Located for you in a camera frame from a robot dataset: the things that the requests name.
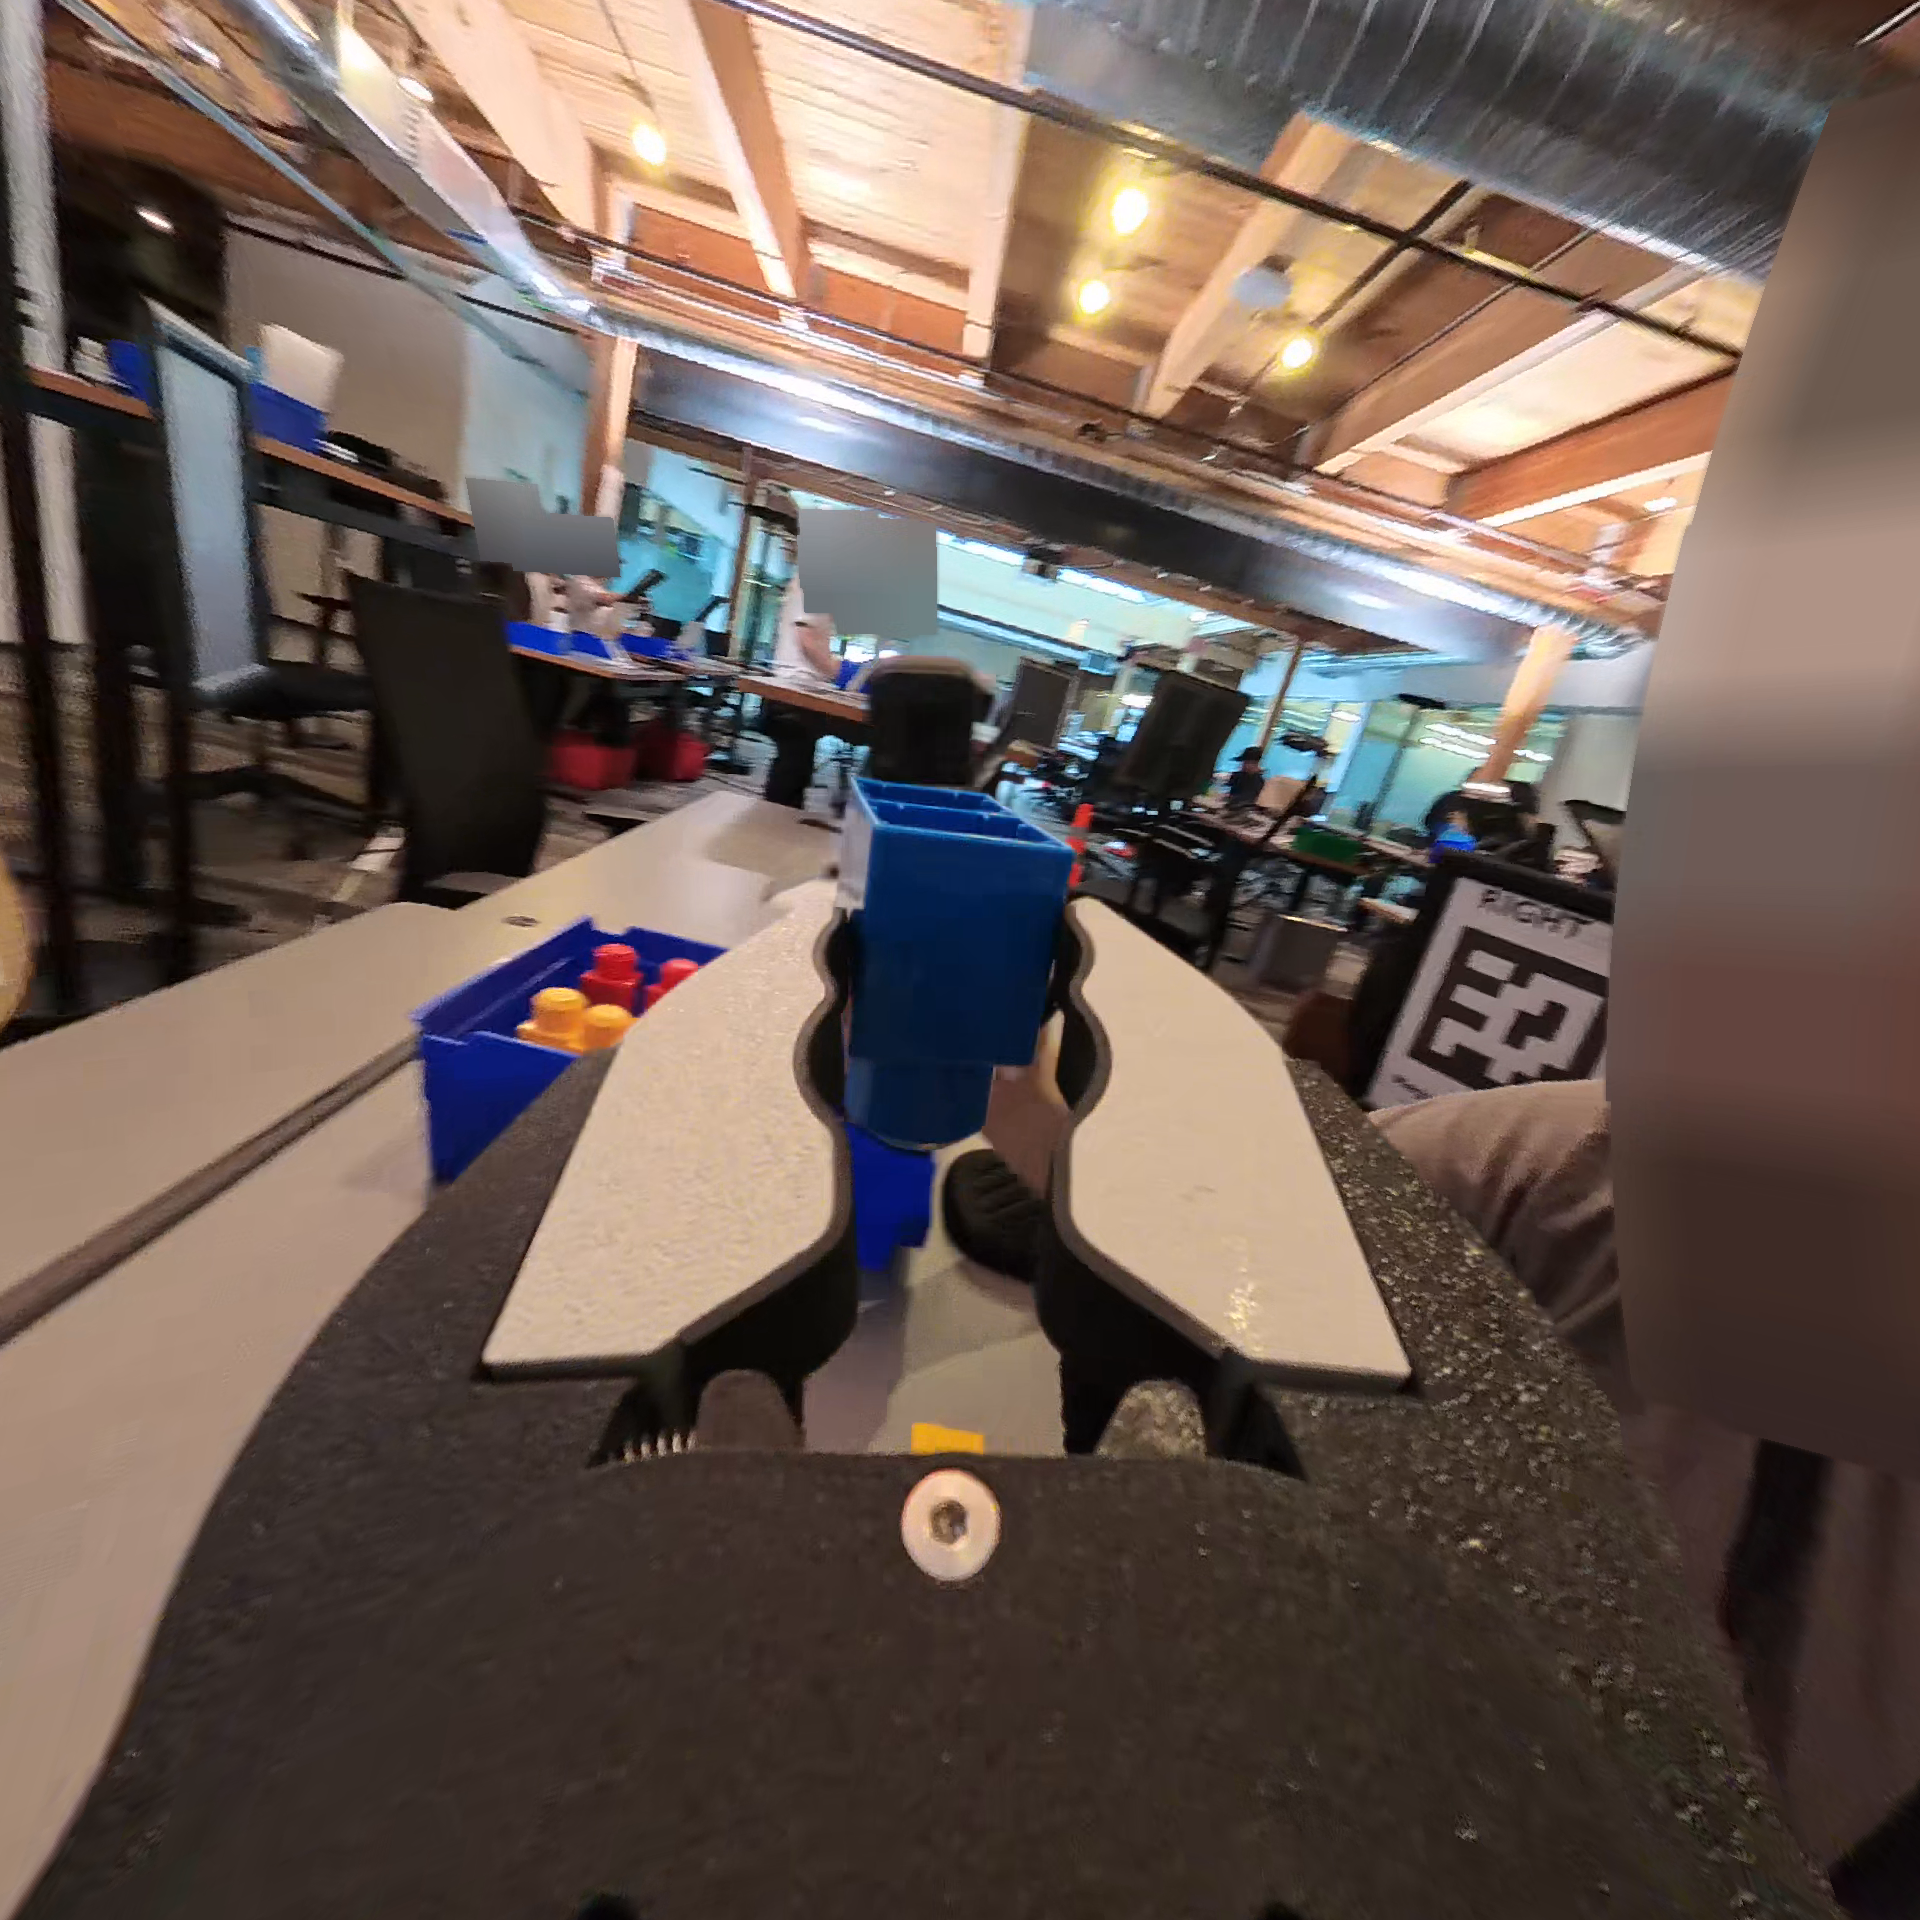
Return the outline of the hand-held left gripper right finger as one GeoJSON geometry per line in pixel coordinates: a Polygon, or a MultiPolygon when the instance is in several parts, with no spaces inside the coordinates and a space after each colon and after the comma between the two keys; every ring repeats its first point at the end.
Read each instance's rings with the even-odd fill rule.
{"type": "Polygon", "coordinates": [[[1091,1042],[1054,1161],[1068,1253],[1255,1380],[1392,1393],[1412,1361],[1285,1050],[1111,905],[1064,914],[1059,1055],[1091,1042]]]}

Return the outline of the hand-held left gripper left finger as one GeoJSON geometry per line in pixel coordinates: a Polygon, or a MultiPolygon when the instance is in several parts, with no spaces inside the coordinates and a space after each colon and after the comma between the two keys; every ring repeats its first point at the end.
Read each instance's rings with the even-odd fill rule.
{"type": "Polygon", "coordinates": [[[813,1046],[839,1065],[831,895],[700,967],[615,1047],[482,1347],[496,1380],[639,1376],[787,1314],[770,1372],[849,1338],[852,1154],[813,1046]]]}

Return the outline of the black upright panel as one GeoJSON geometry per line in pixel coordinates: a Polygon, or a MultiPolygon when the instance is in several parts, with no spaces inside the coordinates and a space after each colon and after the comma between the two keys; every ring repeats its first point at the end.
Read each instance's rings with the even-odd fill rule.
{"type": "Polygon", "coordinates": [[[546,756],[505,608],[350,576],[354,642],[400,829],[397,897],[464,905],[530,877],[546,756]]]}

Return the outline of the black wrist rest pad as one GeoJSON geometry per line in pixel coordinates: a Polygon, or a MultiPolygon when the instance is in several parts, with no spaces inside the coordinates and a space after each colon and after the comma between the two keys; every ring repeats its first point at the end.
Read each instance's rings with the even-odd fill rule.
{"type": "Polygon", "coordinates": [[[941,1214],[966,1259],[1011,1283],[1035,1283],[1048,1221],[1045,1198],[995,1148],[974,1145],[949,1164],[941,1214]]]}

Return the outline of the black-white marker sign stand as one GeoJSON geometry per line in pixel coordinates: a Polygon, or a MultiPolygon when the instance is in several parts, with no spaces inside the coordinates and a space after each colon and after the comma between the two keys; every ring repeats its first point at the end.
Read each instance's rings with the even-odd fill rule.
{"type": "Polygon", "coordinates": [[[1614,918],[1588,884],[1445,853],[1355,992],[1347,1089],[1380,1109],[1600,1078],[1614,918]]]}

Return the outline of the person's right forearm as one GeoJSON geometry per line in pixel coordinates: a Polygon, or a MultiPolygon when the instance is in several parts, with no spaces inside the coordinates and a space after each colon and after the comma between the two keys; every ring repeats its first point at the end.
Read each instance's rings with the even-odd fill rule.
{"type": "Polygon", "coordinates": [[[985,1141],[1037,1198],[1047,1195],[1053,1155],[1064,1139],[1070,1117],[1060,1088],[1062,1031],[1062,1015],[1045,1020],[1035,1054],[1025,1065],[995,1067],[982,1124],[985,1141]]]}

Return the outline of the black framed sign stand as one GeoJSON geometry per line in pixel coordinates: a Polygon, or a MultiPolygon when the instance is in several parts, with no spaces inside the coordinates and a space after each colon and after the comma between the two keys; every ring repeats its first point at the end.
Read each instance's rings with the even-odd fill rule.
{"type": "Polygon", "coordinates": [[[269,683],[269,600],[258,552],[251,367],[158,299],[146,299],[150,410],[167,532],[160,544],[163,827],[167,974],[199,957],[196,722],[269,683]]]}

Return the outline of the black office chair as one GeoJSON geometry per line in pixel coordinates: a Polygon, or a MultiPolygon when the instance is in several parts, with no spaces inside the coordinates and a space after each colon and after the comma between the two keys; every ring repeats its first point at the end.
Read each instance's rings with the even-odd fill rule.
{"type": "MultiPolygon", "coordinates": [[[[194,679],[190,699],[199,716],[285,730],[318,718],[370,716],[374,710],[373,679],[366,673],[283,660],[255,661],[248,670],[194,679]]],[[[193,772],[185,792],[193,803],[253,797],[289,815],[310,812],[343,825],[358,825],[370,814],[366,800],[348,800],[277,772],[265,753],[245,765],[193,772]]]]}

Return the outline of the grey round ceiling duct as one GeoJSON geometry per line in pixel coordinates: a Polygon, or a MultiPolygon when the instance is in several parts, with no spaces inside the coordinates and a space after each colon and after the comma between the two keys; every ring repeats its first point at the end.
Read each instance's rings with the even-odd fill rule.
{"type": "Polygon", "coordinates": [[[1693,2],[1035,3],[1026,78],[1243,165],[1309,115],[1722,275],[1770,269],[1851,41],[1693,2]]]}

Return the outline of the distant blue bin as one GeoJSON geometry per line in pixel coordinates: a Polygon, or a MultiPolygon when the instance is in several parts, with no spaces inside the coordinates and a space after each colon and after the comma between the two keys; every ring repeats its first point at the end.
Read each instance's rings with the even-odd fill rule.
{"type": "Polygon", "coordinates": [[[509,645],[529,657],[588,661],[591,670],[627,673],[656,663],[694,663],[696,656],[674,639],[653,634],[564,631],[534,621],[507,621],[509,645]]]}

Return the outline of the grey trash can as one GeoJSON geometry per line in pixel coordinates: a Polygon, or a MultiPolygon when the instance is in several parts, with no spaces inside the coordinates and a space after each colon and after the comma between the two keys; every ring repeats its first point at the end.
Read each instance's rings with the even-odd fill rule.
{"type": "Polygon", "coordinates": [[[1338,921],[1276,910],[1261,921],[1247,970],[1263,990],[1310,992],[1324,981],[1343,942],[1338,921]]]}

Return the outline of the blue plastic bin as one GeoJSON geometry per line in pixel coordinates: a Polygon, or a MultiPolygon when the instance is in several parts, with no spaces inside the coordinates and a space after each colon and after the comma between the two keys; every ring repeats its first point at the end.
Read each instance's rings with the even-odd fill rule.
{"type": "MultiPolygon", "coordinates": [[[[518,1040],[517,1025],[540,990],[579,990],[602,944],[637,947],[647,977],[674,955],[708,966],[727,951],[651,925],[606,927],[579,918],[417,1008],[413,1025],[437,1184],[457,1180],[573,1062],[575,1054],[518,1040]]],[[[927,1150],[897,1148],[851,1119],[842,1128],[852,1161],[859,1266],[879,1274],[899,1249],[927,1242],[937,1161],[927,1150]]]]}

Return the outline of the black tilted panel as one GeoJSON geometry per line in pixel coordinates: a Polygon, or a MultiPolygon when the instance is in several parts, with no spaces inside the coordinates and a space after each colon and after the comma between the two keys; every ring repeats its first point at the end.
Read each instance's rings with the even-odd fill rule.
{"type": "Polygon", "coordinates": [[[1247,707],[1236,685],[1165,673],[1116,760],[1116,784],[1146,803],[1194,802],[1210,787],[1247,707]]]}

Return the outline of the blue two-stud block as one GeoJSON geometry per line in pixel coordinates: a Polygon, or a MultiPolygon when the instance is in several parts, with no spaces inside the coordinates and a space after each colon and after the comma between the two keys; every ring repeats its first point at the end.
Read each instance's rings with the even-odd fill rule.
{"type": "Polygon", "coordinates": [[[869,829],[852,927],[847,1115],[899,1148],[979,1133],[998,1065],[1026,1065],[1048,1015],[1074,851],[987,792],[860,777],[869,829]]]}

